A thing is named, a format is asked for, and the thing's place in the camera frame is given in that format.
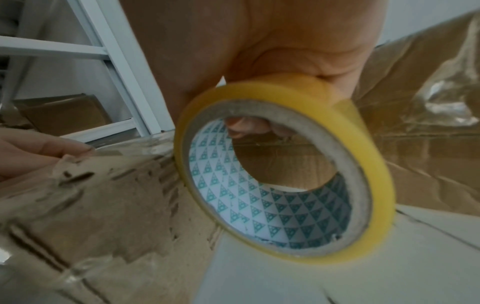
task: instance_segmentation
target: yellow tape roll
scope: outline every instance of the yellow tape roll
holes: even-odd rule
[[[341,176],[327,188],[297,194],[244,181],[241,166],[230,164],[228,138],[219,133],[218,119],[238,116],[263,117],[294,129],[330,157]],[[201,94],[180,117],[174,155],[200,207],[227,231],[269,254],[303,262],[356,258],[379,244],[393,221],[392,179],[358,111],[314,77],[269,75]]]

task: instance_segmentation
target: cardboard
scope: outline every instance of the cardboard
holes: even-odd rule
[[[62,136],[112,123],[94,95],[70,95],[12,101],[40,132]]]
[[[480,124],[425,122],[431,113],[417,100],[432,79],[454,71],[453,101],[480,117],[479,29],[480,12],[473,12],[382,45],[365,65],[353,100],[390,168],[399,204],[480,216]],[[264,183],[312,189],[335,171],[299,136],[250,137],[234,148]]]
[[[39,294],[75,303],[190,303],[222,231],[180,180],[172,139],[162,133],[1,183],[5,265]]]

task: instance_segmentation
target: masking tape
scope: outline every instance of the masking tape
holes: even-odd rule
[[[257,182],[235,157],[226,117],[262,117],[297,131],[338,174],[303,192]],[[386,237],[393,221],[392,179],[358,111],[314,77],[269,75],[199,95],[178,121],[174,155],[200,207],[225,230],[272,255],[302,262],[360,257]]]

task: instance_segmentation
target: cardboard box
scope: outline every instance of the cardboard box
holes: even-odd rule
[[[36,296],[190,303],[221,229],[180,180],[172,147],[162,133],[1,183],[3,265]]]
[[[450,113],[433,115],[418,100],[434,81],[451,80],[457,87],[448,97],[467,106],[474,120],[478,75],[480,12],[382,45],[370,57],[353,100],[390,168],[399,204],[480,216],[480,124],[449,125]],[[299,136],[251,137],[234,148],[264,183],[312,189],[335,171]]]
[[[61,136],[112,123],[94,95],[70,95],[12,101],[40,132]]]

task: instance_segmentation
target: patterned tape core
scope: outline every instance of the patterned tape core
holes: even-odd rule
[[[223,120],[194,137],[189,167],[207,204],[240,233],[291,249],[316,248],[340,239],[352,207],[341,174],[311,191],[285,192],[250,176],[235,156]]]

